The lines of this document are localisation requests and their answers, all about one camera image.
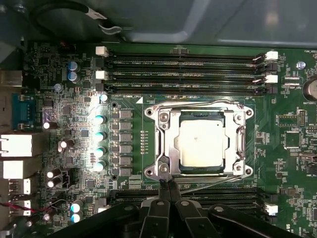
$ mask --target cable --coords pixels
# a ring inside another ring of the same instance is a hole
[[[214,182],[214,183],[211,183],[211,184],[207,184],[205,186],[201,186],[201,187],[196,187],[196,188],[191,188],[191,189],[188,189],[188,190],[180,191],[180,194],[185,194],[185,193],[188,193],[188,192],[195,192],[195,191],[198,191],[198,190],[201,190],[201,189],[213,187],[213,186],[222,184],[224,182],[230,182],[230,181],[233,181],[233,180],[236,180],[236,179],[240,179],[240,178],[241,178],[241,176],[234,176],[234,177],[226,178],[226,179],[224,179],[222,181]]]
[[[28,207],[22,207],[22,206],[19,206],[19,205],[15,205],[13,203],[10,203],[10,202],[6,202],[6,203],[0,203],[0,206],[3,206],[3,207],[10,207],[10,208],[13,208],[13,209],[20,209],[20,210],[24,210],[24,211],[31,211],[33,213],[38,213],[38,212],[45,212],[45,211],[48,211],[50,208],[54,208],[56,210],[62,210],[62,211],[66,211],[68,210],[68,206],[66,209],[64,208],[59,208],[59,207],[55,207],[55,206],[52,206],[60,201],[65,201],[67,204],[70,204],[69,201],[65,200],[65,199],[59,199],[53,203],[51,203],[48,207],[45,207],[45,208],[42,208],[42,209],[33,209],[33,208],[28,208]]]

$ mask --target motherboard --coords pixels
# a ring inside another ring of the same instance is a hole
[[[203,208],[227,204],[316,236],[316,59],[303,49],[30,42],[12,126],[47,135],[38,206],[53,204],[33,229],[140,206],[173,178]],[[9,157],[35,155],[3,145]]]

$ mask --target red wire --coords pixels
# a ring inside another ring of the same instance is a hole
[[[6,202],[6,203],[0,203],[1,206],[4,206],[4,207],[11,207],[13,209],[17,209],[17,210],[24,210],[24,211],[31,211],[31,212],[44,212],[44,211],[47,211],[49,209],[49,207],[47,208],[42,208],[42,209],[39,209],[39,210],[36,210],[36,209],[33,209],[33,208],[28,208],[28,207],[22,207],[22,206],[19,206],[19,205],[14,205],[12,203],[9,203],[9,202]]]

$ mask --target cpu socket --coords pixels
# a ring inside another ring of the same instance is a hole
[[[154,179],[221,183],[250,176],[245,164],[246,120],[239,102],[162,102],[145,109],[155,122],[155,160],[144,170]]]

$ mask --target black cable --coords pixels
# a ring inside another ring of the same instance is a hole
[[[29,14],[29,19],[31,24],[41,34],[47,35],[55,39],[56,39],[56,35],[50,29],[44,27],[38,22],[38,19],[42,14],[55,10],[55,9],[70,9],[70,10],[80,11],[84,14],[87,14],[89,11],[89,8],[87,6],[78,2],[74,2],[74,1],[54,1],[54,2],[49,2],[43,5],[37,6],[34,9],[32,9],[32,11]]]

